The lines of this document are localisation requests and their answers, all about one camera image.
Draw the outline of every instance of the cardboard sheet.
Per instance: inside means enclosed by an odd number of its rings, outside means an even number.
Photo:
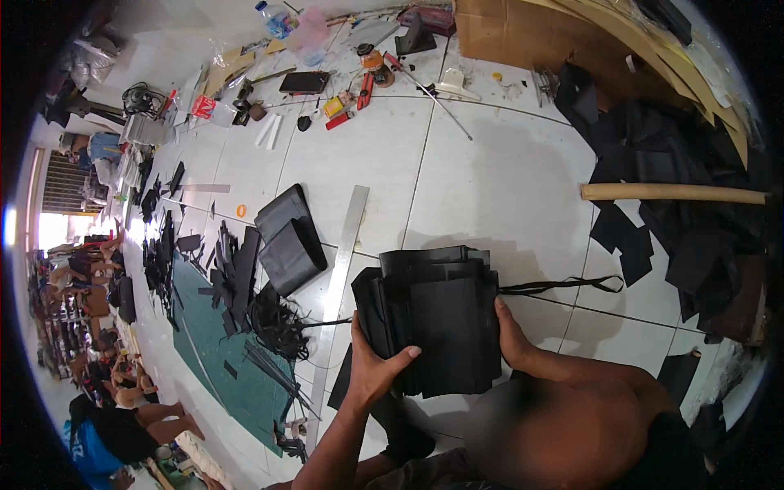
[[[722,107],[671,33],[646,31],[623,10],[595,0],[452,0],[463,56],[553,72],[566,61],[587,69],[611,106],[650,99],[697,107],[715,125],[721,118],[746,165],[746,131],[731,107]],[[626,57],[645,65],[630,73]]]

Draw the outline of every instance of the smartphone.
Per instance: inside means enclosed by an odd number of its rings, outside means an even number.
[[[322,93],[329,81],[327,71],[295,71],[283,78],[281,92],[283,93]]]

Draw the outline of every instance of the plastic bottle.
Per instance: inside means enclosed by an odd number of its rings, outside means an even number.
[[[289,9],[282,5],[268,5],[266,2],[256,4],[256,10],[263,17],[264,27],[274,38],[283,40],[299,26],[297,19],[292,16]]]
[[[299,26],[286,39],[285,44],[306,67],[318,65],[327,54],[326,42],[329,27],[324,14],[316,7],[309,7],[297,18]]]

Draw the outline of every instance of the glue bottle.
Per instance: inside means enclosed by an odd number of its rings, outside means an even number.
[[[374,85],[384,88],[394,83],[394,73],[384,63],[381,53],[378,49],[374,49],[372,44],[360,44],[357,46],[357,54],[359,63],[373,75]]]

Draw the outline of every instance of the paper roll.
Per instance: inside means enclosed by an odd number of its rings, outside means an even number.
[[[679,183],[581,183],[584,201],[615,199],[674,199],[678,201],[720,201],[765,204],[764,192],[731,187],[692,186]]]

